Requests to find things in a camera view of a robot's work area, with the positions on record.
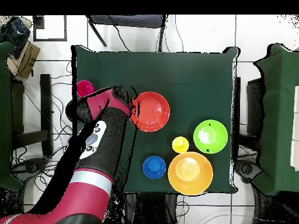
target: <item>chair leg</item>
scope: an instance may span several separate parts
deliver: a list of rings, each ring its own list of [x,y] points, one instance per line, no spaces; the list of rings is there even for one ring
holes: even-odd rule
[[[161,27],[161,30],[160,30],[160,38],[159,38],[159,48],[158,48],[158,52],[161,52],[161,51],[162,51],[163,34],[164,34],[164,26],[162,26],[162,27]]]
[[[92,21],[90,19],[88,19],[88,23],[89,23],[90,27],[92,28],[92,30],[95,32],[96,36],[99,38],[100,42],[102,42],[103,46],[106,47],[107,44],[105,43],[105,41],[103,40],[103,38],[101,37],[101,35],[97,31],[95,25],[92,23]]]

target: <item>orange bowl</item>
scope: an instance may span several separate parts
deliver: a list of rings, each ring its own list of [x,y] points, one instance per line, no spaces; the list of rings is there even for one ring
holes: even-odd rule
[[[196,152],[177,155],[169,165],[171,186],[184,195],[199,195],[210,186],[213,169],[206,157]]]

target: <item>chair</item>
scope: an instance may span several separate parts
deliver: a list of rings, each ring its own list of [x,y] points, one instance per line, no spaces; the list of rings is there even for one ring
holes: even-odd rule
[[[94,24],[113,25],[115,28],[117,28],[116,26],[148,27],[152,29],[161,28],[158,51],[162,51],[162,39],[168,15],[86,15],[86,17],[88,18],[88,23],[92,30],[104,47],[106,47],[107,44]]]

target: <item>floor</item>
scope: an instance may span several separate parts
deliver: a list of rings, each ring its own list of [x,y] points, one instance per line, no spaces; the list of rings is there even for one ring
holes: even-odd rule
[[[24,16],[32,21],[32,16]],[[200,51],[205,53],[221,53],[227,47],[237,46],[241,53],[237,59],[237,75],[241,77],[241,113],[240,130],[246,133],[247,101],[246,84],[252,79],[260,77],[253,62],[266,55],[267,47],[271,43],[283,43],[287,48],[295,50],[299,47],[299,16],[294,15],[169,15],[166,24],[166,42],[170,52]],[[179,30],[183,41],[176,31]],[[44,30],[36,31],[38,39],[63,39],[64,17],[45,16]],[[40,54],[34,65],[34,76],[24,81],[25,91],[40,109],[40,74],[50,74],[52,84],[71,83],[71,45],[83,45],[94,51],[125,51],[126,48],[118,37],[113,26],[96,26],[98,32],[107,43],[104,48],[87,23],[85,16],[67,16],[67,41],[33,41],[33,28],[29,41],[40,47]],[[131,51],[156,51],[159,30],[134,27],[119,27],[121,37]],[[163,52],[168,52],[163,42]],[[65,106],[71,100],[71,86],[56,84],[52,93]],[[62,109],[61,103],[53,97],[53,102]],[[24,95],[24,125],[25,132],[40,130],[40,113]],[[53,104],[53,143],[54,150],[67,143],[69,135],[57,134],[61,131],[60,113]],[[65,113],[62,119],[71,125]],[[29,145],[27,153],[22,158],[40,158],[41,145]],[[24,149],[17,150],[17,155]],[[58,161],[63,150],[59,150],[53,157],[51,165]],[[43,179],[31,179],[24,197],[25,211],[28,211],[42,195],[45,185]],[[241,178],[234,174],[233,183],[238,188],[235,194],[209,193],[198,197],[178,197],[177,215],[179,224],[251,224],[254,213],[254,198],[252,187],[244,184]]]

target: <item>yellow bowl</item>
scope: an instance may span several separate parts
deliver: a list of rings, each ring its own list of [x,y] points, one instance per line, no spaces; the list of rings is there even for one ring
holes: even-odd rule
[[[176,153],[184,153],[189,148],[189,142],[183,136],[178,136],[172,141],[172,149]]]

